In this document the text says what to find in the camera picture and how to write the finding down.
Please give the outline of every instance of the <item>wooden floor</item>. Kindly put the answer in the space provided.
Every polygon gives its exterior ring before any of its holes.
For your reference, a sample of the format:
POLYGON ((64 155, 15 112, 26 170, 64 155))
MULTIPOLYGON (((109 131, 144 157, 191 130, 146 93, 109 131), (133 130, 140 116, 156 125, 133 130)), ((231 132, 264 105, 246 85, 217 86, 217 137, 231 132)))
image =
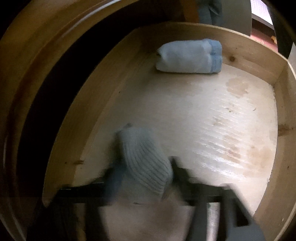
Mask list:
MULTIPOLYGON (((131 123, 152 128, 166 155, 179 156, 183 166, 203 182, 232 183, 253 214, 269 181, 276 151, 272 87, 225 64, 219 74, 162 73, 155 69, 156 58, 152 54, 127 81, 100 126, 89 156, 77 167, 73 184, 88 183, 102 174, 112 160, 114 133, 131 123)), ((105 212, 111 240, 140 236, 142 240, 180 240, 190 217, 178 193, 162 204, 145 207, 118 198, 105 212)))

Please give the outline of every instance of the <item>wooden edge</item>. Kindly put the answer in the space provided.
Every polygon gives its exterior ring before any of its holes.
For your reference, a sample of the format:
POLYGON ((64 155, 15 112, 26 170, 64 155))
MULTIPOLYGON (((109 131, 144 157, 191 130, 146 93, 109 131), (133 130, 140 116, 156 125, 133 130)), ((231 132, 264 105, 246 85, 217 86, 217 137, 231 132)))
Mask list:
POLYGON ((138 31, 131 32, 99 63, 77 94, 60 127, 49 158, 43 189, 48 205, 62 185, 71 185, 77 161, 95 125, 99 125, 143 54, 138 31))
POLYGON ((255 219, 266 240, 279 240, 296 212, 296 77, 289 62, 274 85, 278 140, 270 180, 255 219))
POLYGON ((222 45, 225 64, 244 70, 272 86, 287 62, 283 56, 263 44, 242 33, 222 27, 200 23, 167 22, 144 27, 142 31, 143 41, 151 51, 175 40, 204 38, 218 40, 222 45))
POLYGON ((5 100, 0 103, 1 142, 8 133, 5 165, 4 159, 0 160, 5 166, 0 175, 8 184, 0 183, 0 192, 3 197, 15 197, 7 199, 11 207, 10 215, 3 217, 8 230, 13 229, 17 220, 22 222, 23 218, 15 173, 17 150, 26 116, 39 87, 55 63, 82 34, 103 18, 136 1, 33 0, 0 40, 0 96, 5 100), (38 22, 34 16, 41 18, 42 24, 38 27, 32 23, 38 22))

